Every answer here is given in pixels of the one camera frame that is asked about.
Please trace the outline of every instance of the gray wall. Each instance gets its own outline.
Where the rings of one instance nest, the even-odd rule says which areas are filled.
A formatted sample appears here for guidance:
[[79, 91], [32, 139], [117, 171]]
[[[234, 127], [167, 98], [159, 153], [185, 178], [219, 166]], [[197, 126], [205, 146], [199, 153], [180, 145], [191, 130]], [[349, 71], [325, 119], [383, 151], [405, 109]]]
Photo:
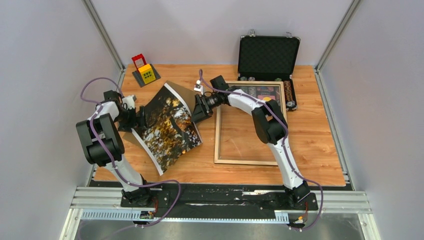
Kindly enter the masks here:
[[239, 40], [285, 32], [302, 39], [298, 65], [315, 65], [351, 0], [92, 0], [122, 61], [236, 64]]
[[423, 1], [364, 0], [322, 71], [384, 240], [423, 238], [423, 12]]
[[80, 0], [0, 1], [0, 23], [0, 239], [56, 240], [90, 169], [80, 90], [118, 70]]

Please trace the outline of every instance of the picture frame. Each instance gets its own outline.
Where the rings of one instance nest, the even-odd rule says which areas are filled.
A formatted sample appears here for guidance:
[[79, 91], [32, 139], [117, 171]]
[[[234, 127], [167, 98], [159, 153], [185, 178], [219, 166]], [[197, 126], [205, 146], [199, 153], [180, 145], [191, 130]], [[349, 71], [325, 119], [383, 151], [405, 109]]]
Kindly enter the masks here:
[[[282, 81], [227, 81], [227, 84], [240, 87], [246, 94], [259, 99], [276, 100], [287, 120]], [[216, 108], [214, 163], [277, 166], [269, 147], [257, 137], [251, 116], [225, 105]]]

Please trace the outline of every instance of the yellow toy block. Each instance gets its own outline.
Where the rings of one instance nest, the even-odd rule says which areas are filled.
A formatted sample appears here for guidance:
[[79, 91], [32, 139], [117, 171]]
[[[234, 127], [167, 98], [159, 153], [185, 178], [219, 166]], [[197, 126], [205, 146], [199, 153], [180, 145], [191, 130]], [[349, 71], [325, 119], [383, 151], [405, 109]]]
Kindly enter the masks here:
[[155, 76], [155, 73], [153, 72], [152, 65], [146, 64], [144, 66], [141, 66], [138, 68], [138, 71], [140, 72], [141, 77], [143, 78], [143, 81], [145, 84], [148, 84], [156, 80], [156, 76]]

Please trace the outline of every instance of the gray floor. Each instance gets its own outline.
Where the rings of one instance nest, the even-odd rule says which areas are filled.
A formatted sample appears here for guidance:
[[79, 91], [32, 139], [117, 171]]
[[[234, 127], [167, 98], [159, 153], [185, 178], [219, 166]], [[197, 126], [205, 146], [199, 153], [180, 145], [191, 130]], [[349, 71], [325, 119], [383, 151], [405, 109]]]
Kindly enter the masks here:
[[356, 214], [323, 214], [310, 230], [295, 232], [281, 224], [161, 222], [145, 229], [128, 221], [85, 220], [76, 240], [364, 240]]

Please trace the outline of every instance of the wooden picture frame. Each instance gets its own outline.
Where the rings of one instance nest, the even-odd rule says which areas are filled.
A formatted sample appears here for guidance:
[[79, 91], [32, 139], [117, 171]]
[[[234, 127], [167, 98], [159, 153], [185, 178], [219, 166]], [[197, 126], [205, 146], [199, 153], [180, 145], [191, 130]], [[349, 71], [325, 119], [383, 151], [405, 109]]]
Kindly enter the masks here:
[[[226, 81], [226, 83], [230, 86], [237, 86], [243, 89], [243, 91], [246, 90], [245, 87], [255, 87], [255, 89], [258, 89], [259, 87], [278, 87], [279, 88], [279, 102], [281, 105], [281, 112], [284, 115], [284, 118], [287, 120], [287, 113], [286, 113], [286, 101], [285, 101], [285, 95], [284, 95], [284, 84], [282, 81]], [[222, 106], [219, 106], [216, 108], [216, 127], [215, 127], [215, 149], [214, 149], [214, 163], [215, 164], [236, 164], [236, 165], [260, 165], [260, 166], [277, 166], [277, 162], [275, 160], [273, 161], [267, 161], [267, 160], [243, 160], [243, 159], [231, 159], [231, 157], [220, 157], [220, 149], [221, 149], [221, 128], [223, 126], [222, 123], [223, 120], [223, 111]]]

